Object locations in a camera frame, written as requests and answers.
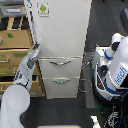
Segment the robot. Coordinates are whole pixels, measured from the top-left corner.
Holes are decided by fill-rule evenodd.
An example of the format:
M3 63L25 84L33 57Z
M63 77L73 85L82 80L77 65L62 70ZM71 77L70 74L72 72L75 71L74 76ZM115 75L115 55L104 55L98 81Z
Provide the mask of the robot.
M24 128L20 123L20 115L30 105L29 91L32 85L32 74L35 61L38 59L40 46L35 44L28 50L21 61L13 85L7 88L2 97L0 128Z
M92 62L94 94L102 103L116 105L128 90L128 37L112 36L110 47L96 47Z

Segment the white panel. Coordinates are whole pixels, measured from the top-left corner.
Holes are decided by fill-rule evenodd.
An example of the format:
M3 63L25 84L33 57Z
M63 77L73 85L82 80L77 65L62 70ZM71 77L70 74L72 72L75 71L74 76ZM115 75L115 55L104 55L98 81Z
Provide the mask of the white panel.
M78 77L80 76L82 58L77 59L39 59L42 78Z
M27 7L31 26L30 10L38 43L41 44L39 57L82 56L84 52L92 0L30 0ZM49 17L40 17L37 2L48 2Z
M44 79L45 91L48 99L53 98L76 98L78 93L79 79L72 78L70 81L58 84L55 79Z

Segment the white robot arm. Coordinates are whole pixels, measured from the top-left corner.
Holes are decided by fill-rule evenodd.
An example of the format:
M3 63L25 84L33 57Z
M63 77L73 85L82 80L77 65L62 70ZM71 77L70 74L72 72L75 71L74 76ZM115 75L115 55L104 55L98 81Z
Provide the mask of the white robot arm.
M34 62L38 58L40 46L35 44L21 61L13 85L7 88L2 97L0 128L24 128L20 115L30 105L29 90L32 85Z

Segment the gray floor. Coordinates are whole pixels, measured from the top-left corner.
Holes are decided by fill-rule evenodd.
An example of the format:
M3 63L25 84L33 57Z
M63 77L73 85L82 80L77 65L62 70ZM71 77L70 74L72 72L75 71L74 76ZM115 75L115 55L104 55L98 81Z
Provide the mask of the gray floor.
M127 35L120 22L120 12L127 6L128 0L125 2L106 0L104 3L98 0L92 1L85 45L86 53L91 52L93 43L99 46L109 46L111 37L116 32ZM91 81L90 67L82 70L81 79ZM88 90L90 83L80 80L80 87ZM99 106L99 102L93 96L93 90L87 93L79 90L77 99L31 98L31 105L21 117L21 121L26 128L36 128L39 125L79 125L82 128L92 128L93 122L90 116L96 115L103 128L106 119L102 116Z

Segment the cabinet door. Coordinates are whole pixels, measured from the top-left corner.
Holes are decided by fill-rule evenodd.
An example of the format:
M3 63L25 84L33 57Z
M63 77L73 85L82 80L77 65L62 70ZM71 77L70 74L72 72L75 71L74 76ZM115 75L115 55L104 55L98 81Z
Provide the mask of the cabinet door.
M28 49L0 50L0 66L19 65Z
M31 43L27 30L0 31L0 48L30 48Z
M7 82L7 81L2 81L0 82L0 94L3 94L5 92L5 90L13 84L13 81ZM39 85L39 76L37 76L36 80L32 81L32 86L30 89L30 92L35 92L35 91L40 91L40 85Z
M82 58L39 59L42 78L80 76Z
M41 44L40 58L82 56L90 16L91 1L92 0L31 0L31 8L27 6L27 1L25 1L31 30L30 10L32 10L33 14L37 41ZM38 2L48 3L48 17L39 16Z
M0 67L0 76L15 76L17 69L19 66L1 66ZM37 66L35 67L35 70L33 72L33 75L39 75L40 72L38 71Z
M76 98L79 78L44 79L46 96L53 98Z

